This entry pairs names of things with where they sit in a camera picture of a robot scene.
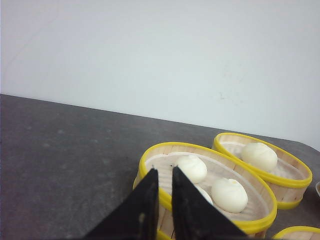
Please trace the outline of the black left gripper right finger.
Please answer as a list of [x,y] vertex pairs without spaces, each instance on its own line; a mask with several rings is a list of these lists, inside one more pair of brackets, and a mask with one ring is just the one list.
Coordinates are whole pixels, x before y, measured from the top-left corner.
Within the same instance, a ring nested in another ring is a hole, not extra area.
[[172,171],[171,205],[177,240],[246,240],[248,238],[203,197],[177,166]]

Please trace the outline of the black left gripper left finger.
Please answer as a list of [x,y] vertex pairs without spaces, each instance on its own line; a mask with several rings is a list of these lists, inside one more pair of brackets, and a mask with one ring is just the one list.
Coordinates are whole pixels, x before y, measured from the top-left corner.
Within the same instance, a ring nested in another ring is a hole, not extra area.
[[159,219],[158,171],[151,169],[130,195],[85,240],[155,240]]

